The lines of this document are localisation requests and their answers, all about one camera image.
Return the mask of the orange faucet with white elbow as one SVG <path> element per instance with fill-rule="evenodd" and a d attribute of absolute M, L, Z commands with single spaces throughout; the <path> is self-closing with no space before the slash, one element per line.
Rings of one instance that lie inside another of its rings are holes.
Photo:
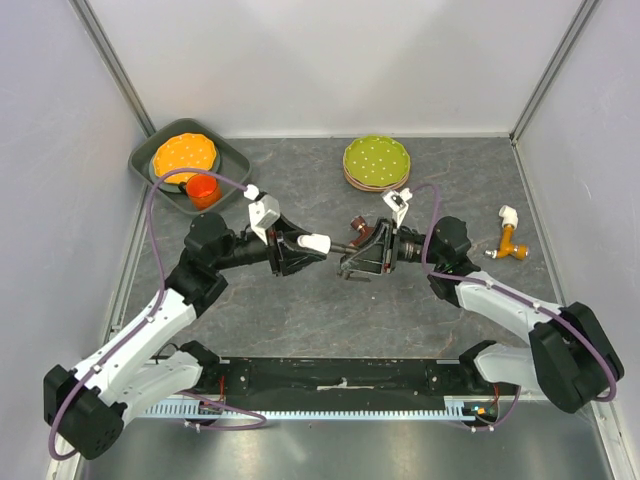
<path fill-rule="evenodd" d="M 509 256 L 517 260 L 526 259 L 529 256 L 528 247 L 513 242 L 513 236 L 519 223 L 517 211 L 508 205 L 503 205 L 498 215 L 502 220 L 499 246 L 494 250 L 486 250 L 484 254 L 491 259 L 502 259 Z"/>

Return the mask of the orange mug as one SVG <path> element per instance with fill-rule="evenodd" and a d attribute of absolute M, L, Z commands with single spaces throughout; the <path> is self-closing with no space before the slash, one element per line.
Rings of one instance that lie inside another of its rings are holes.
<path fill-rule="evenodd" d="M 205 174 L 191 176 L 179 184 L 179 189 L 200 211 L 213 206 L 223 196 L 218 180 Z"/>

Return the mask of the green polka dot plate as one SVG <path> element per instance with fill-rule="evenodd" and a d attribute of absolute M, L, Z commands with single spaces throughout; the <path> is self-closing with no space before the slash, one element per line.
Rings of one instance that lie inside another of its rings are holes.
<path fill-rule="evenodd" d="M 353 140 L 345 149 L 343 169 L 359 182 L 385 186 L 410 172 L 411 158 L 402 143 L 382 135 L 369 135 Z"/>

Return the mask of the dark grey metal faucet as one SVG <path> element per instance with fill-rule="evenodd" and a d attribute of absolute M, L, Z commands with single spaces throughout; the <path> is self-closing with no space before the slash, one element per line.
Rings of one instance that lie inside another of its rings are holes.
<path fill-rule="evenodd" d="M 337 276 L 346 281 L 369 283 L 370 272 L 367 271 L 366 263 L 360 258 L 358 249 L 340 243 L 331 243 L 330 252 L 341 255 L 339 260 Z"/>

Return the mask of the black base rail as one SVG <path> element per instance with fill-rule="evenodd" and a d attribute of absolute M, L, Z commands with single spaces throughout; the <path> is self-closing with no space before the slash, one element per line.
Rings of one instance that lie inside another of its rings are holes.
<path fill-rule="evenodd" d="M 231 358 L 203 376 L 233 406 L 273 412 L 442 410 L 480 391 L 458 363 L 429 359 Z"/>

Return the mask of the dark green square tray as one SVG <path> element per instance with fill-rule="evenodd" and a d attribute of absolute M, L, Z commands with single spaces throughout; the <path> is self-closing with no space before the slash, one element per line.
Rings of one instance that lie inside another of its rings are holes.
<path fill-rule="evenodd" d="M 170 138 L 184 133 L 203 134 L 213 142 L 217 152 L 217 159 L 212 169 L 213 172 L 227 177 L 236 183 L 248 183 L 252 173 L 251 162 L 226 139 L 193 118 L 175 120 L 147 138 L 130 154 L 128 160 L 130 170 L 147 186 L 151 187 L 157 180 L 157 177 L 154 176 L 152 172 L 152 158 L 156 151 Z M 220 186 L 222 193 L 221 199 L 203 211 L 199 211 L 191 200 L 179 191 L 178 187 L 163 186 L 159 188 L 155 197 L 160 202 L 163 202 L 167 206 L 170 205 L 182 214 L 194 217 L 199 213 L 208 211 L 220 212 L 231 204 L 232 201 L 241 196 L 241 192 L 224 182 L 221 182 Z"/>

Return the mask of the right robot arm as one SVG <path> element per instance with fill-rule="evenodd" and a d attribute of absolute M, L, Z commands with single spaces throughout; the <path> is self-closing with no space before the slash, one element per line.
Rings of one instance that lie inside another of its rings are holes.
<path fill-rule="evenodd" d="M 587 305 L 545 302 L 504 285 L 475 265 L 462 220 L 445 216 L 421 234 L 389 219 L 368 225 L 351 222 L 358 236 L 340 270 L 387 274 L 397 263 L 421 263 L 435 295 L 449 304 L 480 314 L 523 341 L 509 347 L 483 341 L 461 357 L 458 381 L 467 392 L 483 392 L 506 383 L 537 391 L 557 408 L 574 413 L 592 401 L 610 401 L 624 376 L 624 366 L 595 313 Z"/>

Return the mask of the orange polka dot plate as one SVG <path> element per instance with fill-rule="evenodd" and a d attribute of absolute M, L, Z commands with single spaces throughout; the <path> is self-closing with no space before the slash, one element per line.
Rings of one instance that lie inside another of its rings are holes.
<path fill-rule="evenodd" d="M 171 137 L 161 145 L 151 160 L 156 177 L 184 168 L 212 170 L 217 161 L 215 144 L 198 133 L 184 133 Z"/>

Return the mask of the maroon faucet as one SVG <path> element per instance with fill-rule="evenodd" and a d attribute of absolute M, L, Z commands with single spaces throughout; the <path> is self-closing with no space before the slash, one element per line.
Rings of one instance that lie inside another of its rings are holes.
<path fill-rule="evenodd" d="M 351 221 L 350 226 L 358 234 L 358 236 L 349 243 L 349 245 L 354 248 L 359 248 L 366 240 L 369 239 L 375 230 L 375 228 L 370 226 L 362 216 L 355 217 Z"/>

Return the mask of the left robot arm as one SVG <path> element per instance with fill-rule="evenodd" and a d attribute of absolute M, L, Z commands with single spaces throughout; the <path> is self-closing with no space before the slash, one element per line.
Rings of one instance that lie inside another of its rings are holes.
<path fill-rule="evenodd" d="M 327 258 L 333 242 L 282 216 L 236 233 L 215 212 L 191 222 L 178 264 L 160 278 L 151 302 L 115 337 L 71 369 L 54 366 L 43 379 L 48 448 L 55 460 L 102 455 L 148 408 L 193 388 L 208 393 L 219 382 L 217 357 L 191 342 L 160 364 L 147 361 L 191 325 L 226 289 L 225 269 L 260 262 L 292 275 Z"/>

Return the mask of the white pvc elbow fitting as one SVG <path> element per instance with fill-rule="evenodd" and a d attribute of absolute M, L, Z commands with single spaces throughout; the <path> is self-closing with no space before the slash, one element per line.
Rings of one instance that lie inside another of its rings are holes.
<path fill-rule="evenodd" d="M 297 238 L 297 244 L 304 249 L 313 250 L 322 254 L 328 254 L 331 250 L 332 241 L 327 235 L 304 234 Z"/>

